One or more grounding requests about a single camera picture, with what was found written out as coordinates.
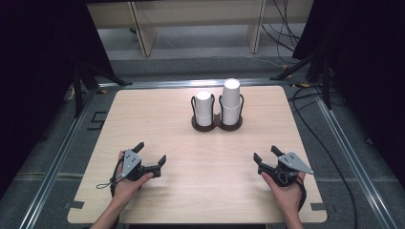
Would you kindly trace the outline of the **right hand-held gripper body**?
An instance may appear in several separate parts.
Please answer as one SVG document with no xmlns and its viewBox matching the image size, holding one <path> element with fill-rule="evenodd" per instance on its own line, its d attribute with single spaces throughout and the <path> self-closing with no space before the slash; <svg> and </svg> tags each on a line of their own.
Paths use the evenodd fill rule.
<svg viewBox="0 0 405 229">
<path fill-rule="evenodd" d="M 258 165 L 258 174 L 267 173 L 279 187 L 287 187 L 298 177 L 299 172 L 313 174 L 313 170 L 295 153 L 277 156 L 277 165 L 272 167 L 263 161 Z"/>
</svg>

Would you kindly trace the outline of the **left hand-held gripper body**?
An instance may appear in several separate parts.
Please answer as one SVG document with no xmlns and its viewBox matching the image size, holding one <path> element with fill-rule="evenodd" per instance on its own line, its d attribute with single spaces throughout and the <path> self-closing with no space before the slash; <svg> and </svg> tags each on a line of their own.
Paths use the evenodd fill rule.
<svg viewBox="0 0 405 229">
<path fill-rule="evenodd" d="M 153 177 L 161 176 L 161 161 L 157 165 L 143 166 L 141 157 L 134 150 L 126 150 L 122 157 L 122 170 L 117 175 L 118 179 L 128 179 L 136 181 L 146 174 L 152 174 Z"/>
</svg>

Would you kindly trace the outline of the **black wire cup holder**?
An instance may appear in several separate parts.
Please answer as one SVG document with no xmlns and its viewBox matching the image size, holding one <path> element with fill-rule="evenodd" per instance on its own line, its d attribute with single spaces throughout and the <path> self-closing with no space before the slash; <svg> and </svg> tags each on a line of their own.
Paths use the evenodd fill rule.
<svg viewBox="0 0 405 229">
<path fill-rule="evenodd" d="M 198 123 L 198 119 L 197 119 L 197 97 L 196 96 L 192 96 L 191 97 L 191 107 L 193 110 L 193 116 L 191 117 L 191 125 L 192 127 L 201 133 L 207 133 L 210 132 L 212 130 L 214 130 L 215 128 L 220 128 L 224 131 L 228 131 L 228 132 L 232 132 L 232 131 L 236 131 L 239 128 L 242 127 L 243 125 L 243 117 L 242 117 L 242 110 L 244 107 L 244 103 L 245 103 L 245 98 L 240 94 L 239 95 L 239 99 L 240 99 L 240 105 L 237 107 L 237 121 L 232 124 L 232 125 L 227 125 L 224 123 L 224 110 L 225 110 L 225 106 L 223 105 L 223 103 L 221 102 L 223 100 L 222 97 L 219 98 L 219 101 L 221 102 L 221 111 L 218 114 L 212 114 L 209 117 L 209 121 L 210 123 L 206 126 L 202 126 Z"/>
</svg>

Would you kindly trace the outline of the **tall white paper cup stack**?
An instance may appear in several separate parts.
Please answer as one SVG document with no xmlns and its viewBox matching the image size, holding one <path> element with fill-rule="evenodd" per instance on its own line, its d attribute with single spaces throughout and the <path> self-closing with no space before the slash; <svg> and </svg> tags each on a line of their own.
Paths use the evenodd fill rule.
<svg viewBox="0 0 405 229">
<path fill-rule="evenodd" d="M 239 120 L 240 111 L 240 82 L 238 79 L 229 78 L 224 82 L 222 94 L 222 122 L 224 125 L 234 125 Z"/>
</svg>

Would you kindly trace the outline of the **short white paper cup stack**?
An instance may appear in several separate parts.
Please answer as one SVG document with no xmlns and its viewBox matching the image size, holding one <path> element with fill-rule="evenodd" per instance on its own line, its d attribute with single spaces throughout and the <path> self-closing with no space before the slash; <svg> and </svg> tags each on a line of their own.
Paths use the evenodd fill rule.
<svg viewBox="0 0 405 229">
<path fill-rule="evenodd" d="M 212 123 L 212 93 L 207 90 L 197 92 L 195 97 L 196 121 L 200 126 Z"/>
</svg>

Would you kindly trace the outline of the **person's left hand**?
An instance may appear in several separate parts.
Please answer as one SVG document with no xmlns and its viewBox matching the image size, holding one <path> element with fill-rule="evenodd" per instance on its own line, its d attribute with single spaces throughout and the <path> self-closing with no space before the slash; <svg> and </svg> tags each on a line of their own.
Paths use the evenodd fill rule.
<svg viewBox="0 0 405 229">
<path fill-rule="evenodd" d="M 152 173 L 148 173 L 136 181 L 131 181 L 125 178 L 122 181 L 117 182 L 112 202 L 115 205 L 127 205 L 136 195 L 138 189 L 153 177 L 154 175 Z"/>
</svg>

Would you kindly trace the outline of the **person's right hand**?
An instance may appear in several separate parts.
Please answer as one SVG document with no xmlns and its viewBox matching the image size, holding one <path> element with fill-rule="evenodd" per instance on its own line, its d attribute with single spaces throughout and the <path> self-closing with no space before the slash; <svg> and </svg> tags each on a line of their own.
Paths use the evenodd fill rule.
<svg viewBox="0 0 405 229">
<path fill-rule="evenodd" d="M 281 214 L 285 218 L 293 218 L 299 216 L 299 206 L 302 196 L 300 186 L 304 183 L 306 174 L 299 172 L 296 182 L 287 187 L 279 187 L 270 175 L 265 172 L 261 173 L 262 178 L 269 186 L 274 197 L 275 203 Z"/>
</svg>

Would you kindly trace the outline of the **black metal stand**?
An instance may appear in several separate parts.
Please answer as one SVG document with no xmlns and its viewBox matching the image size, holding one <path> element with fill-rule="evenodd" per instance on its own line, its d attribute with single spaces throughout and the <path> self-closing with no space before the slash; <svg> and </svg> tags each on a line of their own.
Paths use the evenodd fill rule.
<svg viewBox="0 0 405 229">
<path fill-rule="evenodd" d="M 115 76 L 114 73 L 108 73 L 101 68 L 89 62 L 77 62 L 73 70 L 73 86 L 75 92 L 75 117 L 84 110 L 83 98 L 82 98 L 82 86 L 85 86 L 87 90 L 93 91 L 99 88 L 99 85 L 95 79 L 95 76 L 103 76 L 104 78 L 117 83 L 119 86 L 129 86 L 131 82 L 124 81 Z"/>
<path fill-rule="evenodd" d="M 309 65 L 309 70 L 307 71 L 306 75 L 307 81 L 315 82 L 321 78 L 322 99 L 327 108 L 331 109 L 330 61 L 327 56 L 327 49 L 323 45 L 318 46 L 311 54 L 299 61 L 297 64 L 294 64 L 291 68 L 288 68 L 277 76 L 272 76 L 270 80 L 284 80 L 289 75 L 292 75 L 307 65 Z"/>
</svg>

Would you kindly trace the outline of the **beige wooden desk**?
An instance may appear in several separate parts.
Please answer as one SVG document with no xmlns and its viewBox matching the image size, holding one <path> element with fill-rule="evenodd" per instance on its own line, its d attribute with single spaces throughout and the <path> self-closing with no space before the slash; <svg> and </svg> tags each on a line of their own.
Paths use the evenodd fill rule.
<svg viewBox="0 0 405 229">
<path fill-rule="evenodd" d="M 162 27 L 245 25 L 251 52 L 264 24 L 305 23 L 314 0 L 86 0 L 99 29 L 133 29 L 148 56 Z"/>
</svg>

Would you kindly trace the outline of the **black curtain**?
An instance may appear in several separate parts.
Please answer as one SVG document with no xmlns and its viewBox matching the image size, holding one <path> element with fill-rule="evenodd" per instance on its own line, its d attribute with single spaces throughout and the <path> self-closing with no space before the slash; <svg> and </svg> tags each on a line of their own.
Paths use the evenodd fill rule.
<svg viewBox="0 0 405 229">
<path fill-rule="evenodd" d="M 89 0 L 0 0 L 0 198 L 89 63 L 114 73 Z"/>
<path fill-rule="evenodd" d="M 405 0 L 314 0 L 295 58 L 321 44 L 339 11 L 347 21 L 330 54 L 334 80 L 405 186 Z"/>
</svg>

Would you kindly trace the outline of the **metal floor rail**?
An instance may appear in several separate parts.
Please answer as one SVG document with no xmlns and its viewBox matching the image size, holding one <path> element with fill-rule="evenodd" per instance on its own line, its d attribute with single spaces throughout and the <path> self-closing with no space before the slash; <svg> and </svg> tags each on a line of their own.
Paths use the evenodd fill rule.
<svg viewBox="0 0 405 229">
<path fill-rule="evenodd" d="M 288 85 L 287 80 L 270 80 L 269 78 L 242 78 L 239 80 L 242 86 L 272 86 Z M 224 79 L 204 80 L 175 80 L 157 82 L 133 82 L 131 85 L 119 86 L 117 83 L 101 83 L 101 89 L 117 90 L 142 90 L 142 89 L 175 89 L 175 88 L 208 88 L 222 87 Z"/>
<path fill-rule="evenodd" d="M 41 211 L 53 188 L 57 175 L 72 147 L 75 136 L 78 133 L 78 129 L 83 122 L 84 115 L 86 114 L 89 104 L 93 100 L 95 94 L 95 91 L 89 91 L 87 93 L 84 104 L 82 105 L 82 110 L 75 116 L 72 124 L 70 125 L 69 131 L 65 135 L 61 146 L 58 148 L 55 158 L 53 159 L 53 163 L 48 172 L 43 176 L 41 185 L 39 186 L 38 191 L 29 205 L 29 208 L 18 229 L 33 229 L 34 225 L 36 224 L 36 221 L 40 216 Z"/>
<path fill-rule="evenodd" d="M 393 215 L 388 209 L 385 200 L 374 185 L 369 173 L 366 171 L 360 161 L 360 157 L 350 144 L 347 136 L 338 123 L 334 113 L 330 110 L 323 101 L 319 101 L 318 105 L 322 111 L 324 118 L 330 126 L 330 129 L 339 144 L 345 159 L 348 161 L 352 172 L 363 191 L 367 201 L 373 209 L 373 212 L 379 221 L 382 229 L 399 229 Z"/>
</svg>

